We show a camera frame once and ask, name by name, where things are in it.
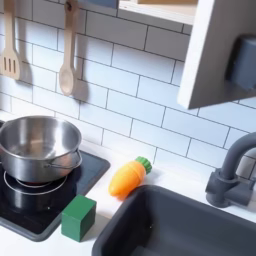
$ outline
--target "green wooden cube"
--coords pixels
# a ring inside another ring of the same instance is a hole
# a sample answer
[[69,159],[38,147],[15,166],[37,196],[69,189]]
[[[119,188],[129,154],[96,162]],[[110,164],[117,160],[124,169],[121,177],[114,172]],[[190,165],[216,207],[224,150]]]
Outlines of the green wooden cube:
[[62,212],[61,233],[78,242],[95,222],[96,202],[77,195]]

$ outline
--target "wooden utensil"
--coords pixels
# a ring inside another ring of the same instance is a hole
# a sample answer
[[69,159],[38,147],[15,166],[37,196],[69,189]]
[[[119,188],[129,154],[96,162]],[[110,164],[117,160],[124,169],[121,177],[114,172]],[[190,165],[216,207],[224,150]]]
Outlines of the wooden utensil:
[[74,52],[75,52],[75,14],[77,12],[77,1],[68,0],[65,4],[66,27],[64,31],[64,63],[60,69],[59,81],[60,88],[64,95],[72,94],[76,83],[74,69]]
[[5,49],[1,56],[4,76],[20,79],[20,60],[15,48],[14,0],[4,0]]

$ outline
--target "tile backsplash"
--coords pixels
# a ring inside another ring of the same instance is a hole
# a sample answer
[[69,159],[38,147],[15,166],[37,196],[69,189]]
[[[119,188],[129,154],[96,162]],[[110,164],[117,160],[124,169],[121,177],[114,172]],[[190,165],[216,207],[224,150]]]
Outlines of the tile backsplash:
[[[75,124],[83,139],[178,171],[213,171],[241,136],[256,131],[256,100],[186,110],[176,98],[191,27],[126,11],[80,4],[77,86],[62,94],[64,0],[16,0],[21,81],[0,75],[0,109],[49,115]],[[0,52],[4,49],[0,0]],[[256,150],[238,174],[254,175]]]

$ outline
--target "stovetop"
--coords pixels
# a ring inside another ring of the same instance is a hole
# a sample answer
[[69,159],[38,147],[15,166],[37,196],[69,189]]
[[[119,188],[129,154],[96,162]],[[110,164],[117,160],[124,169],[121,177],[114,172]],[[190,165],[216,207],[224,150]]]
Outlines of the stovetop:
[[85,195],[110,167],[99,157],[85,152],[81,156],[81,166],[67,177],[39,186],[12,178],[0,165],[0,225],[33,241],[48,238],[63,209],[77,194]]

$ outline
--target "orange carrot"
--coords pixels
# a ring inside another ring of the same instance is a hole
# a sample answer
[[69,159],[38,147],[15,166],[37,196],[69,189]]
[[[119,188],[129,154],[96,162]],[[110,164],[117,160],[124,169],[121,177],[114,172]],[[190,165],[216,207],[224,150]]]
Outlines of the orange carrot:
[[109,185],[109,193],[119,199],[124,199],[132,190],[141,184],[146,174],[150,173],[152,166],[143,157],[138,157],[135,161],[121,167]]

